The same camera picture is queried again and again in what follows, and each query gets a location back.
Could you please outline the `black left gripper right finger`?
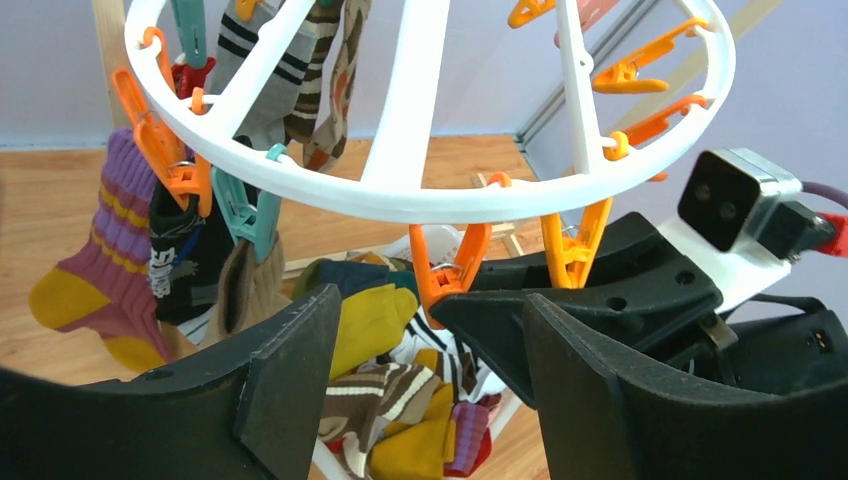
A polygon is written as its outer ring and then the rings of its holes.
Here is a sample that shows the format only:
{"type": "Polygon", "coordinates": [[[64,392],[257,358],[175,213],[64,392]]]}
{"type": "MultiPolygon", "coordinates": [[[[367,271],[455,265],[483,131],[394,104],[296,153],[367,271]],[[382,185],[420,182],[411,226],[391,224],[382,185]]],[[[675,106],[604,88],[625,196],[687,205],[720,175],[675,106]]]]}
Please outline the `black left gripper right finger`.
{"type": "Polygon", "coordinates": [[[534,294],[524,335],[554,479],[843,479],[847,335],[807,300],[741,323],[717,383],[654,360],[534,294]]]}

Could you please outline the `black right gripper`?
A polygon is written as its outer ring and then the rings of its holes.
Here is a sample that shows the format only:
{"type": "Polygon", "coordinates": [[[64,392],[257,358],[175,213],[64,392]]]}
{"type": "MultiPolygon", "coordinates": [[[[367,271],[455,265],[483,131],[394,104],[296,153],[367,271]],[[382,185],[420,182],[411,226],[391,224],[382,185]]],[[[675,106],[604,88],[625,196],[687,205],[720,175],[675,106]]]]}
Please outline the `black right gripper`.
{"type": "Polygon", "coordinates": [[[523,308],[531,294],[640,353],[717,383],[785,395],[847,376],[845,330],[813,297],[780,297],[794,314],[737,323],[736,341],[718,347],[707,333],[728,321],[718,312],[718,287],[645,217],[630,213],[608,228],[582,289],[554,287],[544,254],[535,253],[484,262],[469,292],[430,307],[430,316],[529,407],[536,401],[523,308]]]}

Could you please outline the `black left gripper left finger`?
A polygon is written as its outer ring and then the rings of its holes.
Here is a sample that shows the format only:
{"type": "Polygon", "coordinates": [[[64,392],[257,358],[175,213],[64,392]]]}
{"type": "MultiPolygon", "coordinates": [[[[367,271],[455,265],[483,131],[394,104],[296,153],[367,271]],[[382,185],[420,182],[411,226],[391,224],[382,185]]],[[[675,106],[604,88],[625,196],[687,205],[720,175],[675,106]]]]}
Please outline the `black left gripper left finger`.
{"type": "Polygon", "coordinates": [[[341,309],[324,284],[267,320],[123,382],[1,372],[5,479],[304,479],[341,309]]]}

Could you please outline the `brown white striped sock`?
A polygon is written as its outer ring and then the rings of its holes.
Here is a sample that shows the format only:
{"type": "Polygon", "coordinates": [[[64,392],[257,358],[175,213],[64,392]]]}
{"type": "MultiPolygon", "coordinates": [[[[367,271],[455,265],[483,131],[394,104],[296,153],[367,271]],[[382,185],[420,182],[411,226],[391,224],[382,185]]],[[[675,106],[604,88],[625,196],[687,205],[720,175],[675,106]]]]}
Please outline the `brown white striped sock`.
{"type": "Polygon", "coordinates": [[[340,443],[349,473],[367,477],[368,454],[393,422],[419,423],[442,381],[430,368],[386,363],[337,378],[326,388],[318,439],[340,443]]]}

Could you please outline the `tan brown sock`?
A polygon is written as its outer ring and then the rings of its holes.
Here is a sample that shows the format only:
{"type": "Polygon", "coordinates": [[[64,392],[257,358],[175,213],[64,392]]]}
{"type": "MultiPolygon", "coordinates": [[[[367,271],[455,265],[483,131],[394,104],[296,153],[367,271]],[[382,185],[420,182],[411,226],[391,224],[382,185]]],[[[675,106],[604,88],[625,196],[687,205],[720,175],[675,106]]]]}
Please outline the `tan brown sock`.
{"type": "Polygon", "coordinates": [[[284,250],[278,233],[273,235],[272,249],[262,262],[256,260],[254,244],[240,240],[223,265],[216,313],[200,347],[237,335],[289,306],[292,300],[282,293],[284,270],[284,250]]]}

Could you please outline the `white round clip hanger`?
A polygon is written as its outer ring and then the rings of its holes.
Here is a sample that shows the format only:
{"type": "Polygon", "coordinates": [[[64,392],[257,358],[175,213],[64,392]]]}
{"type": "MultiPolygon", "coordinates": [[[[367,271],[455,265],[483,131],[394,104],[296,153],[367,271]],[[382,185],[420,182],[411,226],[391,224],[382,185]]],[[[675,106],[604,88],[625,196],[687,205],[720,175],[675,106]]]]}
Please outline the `white round clip hanger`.
{"type": "Polygon", "coordinates": [[[725,102],[736,69],[729,24],[712,1],[684,1],[702,39],[707,75],[693,107],[670,131],[627,157],[612,161],[613,146],[598,125],[590,82],[592,61],[573,3],[557,9],[560,56],[571,126],[574,173],[510,187],[426,189],[422,185],[442,52],[448,22],[446,1],[409,1],[400,23],[395,63],[369,156],[359,180],[338,178],[298,166],[291,158],[269,159],[234,136],[277,61],[291,43],[310,5],[289,1],[259,31],[254,50],[218,95],[211,109],[194,114],[188,100],[169,89],[159,68],[163,49],[152,37],[165,5],[135,1],[126,15],[124,41],[129,63],[160,118],[194,152],[228,180],[240,179],[265,192],[345,215],[399,224],[477,224],[538,217],[583,207],[630,190],[677,161],[701,137],[725,102]]]}

